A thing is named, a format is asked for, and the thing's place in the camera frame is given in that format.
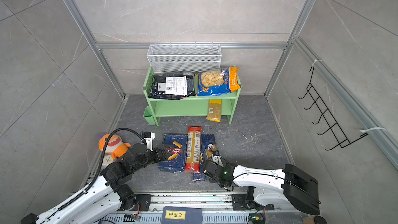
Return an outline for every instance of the blue pasta box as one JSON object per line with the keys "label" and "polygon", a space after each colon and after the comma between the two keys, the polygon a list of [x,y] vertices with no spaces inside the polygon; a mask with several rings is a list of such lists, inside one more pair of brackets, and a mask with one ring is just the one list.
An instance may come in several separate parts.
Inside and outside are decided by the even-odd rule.
{"label": "blue pasta box", "polygon": [[158,165],[162,172],[183,172],[187,161],[186,134],[165,134],[163,147],[167,151],[168,160],[161,161]]}
{"label": "blue pasta box", "polygon": [[202,224],[201,208],[164,207],[160,224]]}

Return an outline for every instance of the metal track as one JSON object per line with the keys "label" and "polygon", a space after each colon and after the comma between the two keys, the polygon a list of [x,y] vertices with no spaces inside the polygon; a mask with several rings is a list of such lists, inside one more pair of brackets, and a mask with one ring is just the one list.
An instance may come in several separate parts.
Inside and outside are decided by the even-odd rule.
{"label": "metal track", "polygon": [[[115,224],[127,224],[127,223],[140,223],[140,224],[160,224],[162,221],[162,213],[142,213],[142,217],[140,220],[136,221],[123,221],[124,215],[126,212],[123,213],[112,213],[108,214],[104,217],[104,220],[109,220],[115,222]],[[233,224],[245,224],[247,223],[249,218],[249,213],[202,213],[202,223],[208,224],[215,224],[215,223],[233,223]]]}
{"label": "metal track", "polygon": [[[294,38],[294,36],[300,34],[302,27],[304,26],[305,21],[308,18],[308,15],[311,12],[312,7],[314,6],[316,0],[305,0],[304,5],[301,9],[300,14],[298,15],[297,21],[295,26],[293,27],[292,33],[290,34],[290,37],[288,39],[288,43],[290,44]],[[272,77],[268,83],[267,89],[264,93],[265,97],[269,97],[272,88],[274,87],[276,80],[279,77],[279,74],[282,71],[282,68],[286,62],[287,57],[289,56],[290,53],[290,48],[291,45],[287,47],[287,49],[282,53],[281,58],[278,61],[278,64],[276,65],[276,68],[274,69],[274,72],[272,74]]]}
{"label": "metal track", "polygon": [[[301,37],[295,36],[293,43],[311,63],[314,60],[320,60]],[[324,62],[317,61],[314,67],[364,129],[382,126]],[[371,130],[367,133],[398,170],[398,146],[394,138],[387,131],[380,129]]]}
{"label": "metal track", "polygon": [[[222,212],[254,212],[234,211],[232,207],[232,194],[238,192],[135,192],[135,194],[151,194],[149,212],[162,213],[163,207],[201,208],[208,213]],[[275,210],[268,212],[296,212],[291,204],[275,205]]]}
{"label": "metal track", "polygon": [[207,44],[220,45],[221,48],[286,48],[286,42],[97,42],[98,49],[147,49],[154,44]]}
{"label": "metal track", "polygon": [[115,87],[117,93],[121,98],[125,96],[119,81],[116,79],[115,74],[113,73],[112,68],[109,66],[108,62],[105,59],[105,56],[98,50],[96,47],[96,42],[94,40],[94,36],[91,30],[88,28],[87,23],[84,21],[82,14],[80,13],[79,9],[76,6],[74,0],[63,0],[65,5],[67,6],[70,14],[72,15],[73,19],[76,21],[77,26],[79,27],[80,31],[83,33],[84,37],[86,38],[88,44],[90,45],[91,49],[93,50],[95,56],[97,57],[98,61],[101,63],[103,69],[105,70],[106,74],[108,75],[110,81],[112,82],[113,86]]}

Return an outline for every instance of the green plastic shelf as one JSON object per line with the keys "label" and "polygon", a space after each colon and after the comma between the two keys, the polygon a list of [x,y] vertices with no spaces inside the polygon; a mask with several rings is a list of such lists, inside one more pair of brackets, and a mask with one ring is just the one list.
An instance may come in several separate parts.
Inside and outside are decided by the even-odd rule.
{"label": "green plastic shelf", "polygon": [[[221,115],[226,115],[229,123],[232,122],[232,117],[235,112],[236,103],[238,102],[241,89],[220,96],[191,96],[176,101],[152,99],[148,98],[148,94],[151,88],[153,76],[154,72],[152,67],[150,67],[145,78],[144,86],[142,87],[149,105],[146,107],[144,112],[144,118],[147,120],[148,124],[155,124],[158,126],[160,124],[161,117],[207,116],[209,111],[209,99],[221,99]],[[194,77],[194,84],[195,92],[197,93],[197,77]]]}

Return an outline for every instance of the orange plush toy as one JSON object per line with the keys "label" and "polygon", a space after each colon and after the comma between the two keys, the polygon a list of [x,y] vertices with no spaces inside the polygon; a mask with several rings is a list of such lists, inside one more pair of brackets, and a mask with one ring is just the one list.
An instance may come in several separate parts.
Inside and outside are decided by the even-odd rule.
{"label": "orange plush toy", "polygon": [[[104,135],[98,142],[98,146],[101,151],[105,145],[105,139],[107,137],[109,137],[109,134]],[[131,147],[131,144],[123,143],[120,136],[113,135],[106,147],[105,153],[111,154],[112,158],[116,159],[116,157],[121,157],[124,153],[126,153],[128,147]]]}

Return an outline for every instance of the wire mesh basket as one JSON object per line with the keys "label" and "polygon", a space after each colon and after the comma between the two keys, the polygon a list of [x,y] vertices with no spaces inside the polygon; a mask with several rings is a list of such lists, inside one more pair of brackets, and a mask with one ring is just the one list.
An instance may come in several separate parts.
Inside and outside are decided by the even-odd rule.
{"label": "wire mesh basket", "polygon": [[221,47],[213,44],[150,45],[148,61],[155,73],[204,72],[220,68]]}

